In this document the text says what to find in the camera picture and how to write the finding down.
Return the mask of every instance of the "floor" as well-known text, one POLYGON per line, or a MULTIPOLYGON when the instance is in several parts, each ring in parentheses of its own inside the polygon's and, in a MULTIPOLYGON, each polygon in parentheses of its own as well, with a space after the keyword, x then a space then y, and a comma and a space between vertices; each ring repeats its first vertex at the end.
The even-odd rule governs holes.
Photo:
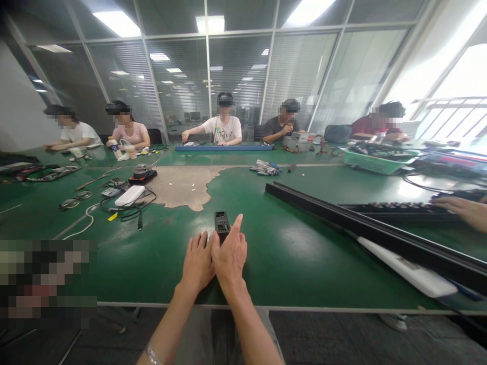
MULTIPOLYGON (((63 365, 135 364, 164 310, 143 308, 140 321, 122 335, 98 324, 85 330, 63 365)), ((229 318, 215 311, 212 320, 229 318)), ((271 312, 287 364, 487 364, 487 350, 443 316, 412 316, 396 332, 376 315, 271 312)), ((58 364, 77 330, 38 330, 0 349, 2 364, 58 364)), ((216 363, 225 363, 225 340, 216 363)))

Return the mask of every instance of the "worn table surface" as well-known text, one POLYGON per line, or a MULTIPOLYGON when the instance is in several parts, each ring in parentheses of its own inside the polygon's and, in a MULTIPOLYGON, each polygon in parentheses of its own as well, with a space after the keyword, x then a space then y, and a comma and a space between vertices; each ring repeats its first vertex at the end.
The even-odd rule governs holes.
MULTIPOLYGON (((68 157, 40 149, 25 153, 37 156, 42 162, 72 164, 68 157)), ((98 242, 96 263, 90 266, 96 275, 91 275, 90 283, 78 283, 79 288, 75 285, 74 294, 85 294, 94 285, 100 304, 167 305, 181 278, 189 237, 200 231, 212 231, 214 212, 224 210, 230 220, 239 213, 244 216, 242 231, 248 242, 244 278, 255 305, 290 310, 444 312, 436 301, 372 259, 353 239, 264 191, 266 183, 276 180, 332 203, 429 200, 431 192, 407 184, 400 177, 354 171, 343 165, 342 157, 295 155, 281 149, 186 153, 171 148, 169 152, 122 162, 117 162, 105 148, 94 149, 89 154, 93 159, 81 161, 82 170, 59 180, 0 186, 0 211, 22 204, 3 214, 0 239, 61 239, 81 230, 89 223, 88 218, 66 228, 82 218, 87 207, 100 200, 101 182, 115 176, 129 178, 137 163, 188 169, 209 165, 232 168, 222 170, 207 185, 211 199, 203 211, 152 204, 144 212, 141 232, 137 230, 137 219, 109 222, 108 213, 95 210, 93 226, 76 239, 98 242), (283 169, 285 172, 276 177, 258 176, 249 170, 257 159, 281 165, 296 163, 298 167, 292 173, 283 169), (94 193, 93 197, 68 211, 58 209, 59 203, 76 194, 73 192, 76 187, 116 166, 122 169, 87 187, 94 193)), ((421 179, 424 185, 452 186, 448 179, 421 179)), ((482 246, 485 237, 468 227, 401 228, 487 260, 487 250, 482 246)), ((473 302, 460 294, 445 301, 458 309, 487 314, 485 302, 473 302)), ((225 305, 216 280, 201 293, 197 302, 225 305)))

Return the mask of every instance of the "ceiling light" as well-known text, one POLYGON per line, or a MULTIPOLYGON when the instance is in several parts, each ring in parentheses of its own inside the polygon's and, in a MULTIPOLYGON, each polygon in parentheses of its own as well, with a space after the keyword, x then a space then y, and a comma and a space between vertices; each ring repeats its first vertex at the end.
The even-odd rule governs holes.
POLYGON ((123 11, 93 13, 119 37, 140 37, 141 29, 123 11))
POLYGON ((46 45, 46 46, 38 46, 38 47, 54 53, 72 53, 72 51, 58 45, 46 45))
POLYGON ((151 53, 150 56, 153 61, 170 61, 164 53, 151 53))
MULTIPOLYGON (((206 33, 206 21, 204 16, 196 17, 196 25, 199 33, 206 33)), ((208 16, 208 34, 221 33, 225 31, 225 16, 208 16)))
POLYGON ((309 26, 334 2, 335 0, 301 0, 282 28, 309 26))

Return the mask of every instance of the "plastic basket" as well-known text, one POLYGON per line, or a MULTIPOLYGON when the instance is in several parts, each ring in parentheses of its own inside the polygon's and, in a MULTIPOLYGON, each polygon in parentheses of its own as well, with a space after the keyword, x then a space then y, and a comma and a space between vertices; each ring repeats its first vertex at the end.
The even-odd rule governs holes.
MULTIPOLYGON (((408 151, 412 155, 419 155, 419 151, 408 151)), ((365 170, 378 172, 384 175, 392 175, 401 167, 412 163, 416 157, 412 157, 409 161, 391 161, 380 157, 362 155, 355 152, 345 151, 345 164, 351 166, 358 166, 365 170)))

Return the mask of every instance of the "hand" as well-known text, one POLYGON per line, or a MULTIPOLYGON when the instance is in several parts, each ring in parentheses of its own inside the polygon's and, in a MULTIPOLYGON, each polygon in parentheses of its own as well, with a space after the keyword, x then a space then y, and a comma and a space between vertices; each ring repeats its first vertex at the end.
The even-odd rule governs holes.
POLYGON ((432 204, 451 210, 473 228, 487 233, 487 204, 457 197, 434 199, 432 204))
POLYGON ((243 217, 242 214, 237 216, 222 246, 220 246, 220 237, 216 231, 213 232, 210 239, 213 265, 223 292, 242 280, 243 265, 247 259, 247 242, 245 235, 240 232, 243 217))
POLYGON ((57 144, 57 145, 51 146, 50 149, 52 151, 62 151, 62 150, 65 150, 66 148, 62 144, 57 144))
POLYGON ((282 135, 286 135, 294 130, 294 126, 290 125, 285 125, 284 128, 282 129, 281 133, 282 135))
POLYGON ((183 278, 181 286, 193 294, 203 290, 215 276, 215 267, 212 264, 212 240, 206 244, 208 233, 198 233, 190 238, 186 257, 183 264, 183 278))
POLYGON ((183 138, 183 143, 186 143, 186 141, 189 138, 189 130, 184 131, 183 133, 181 133, 181 137, 183 138))

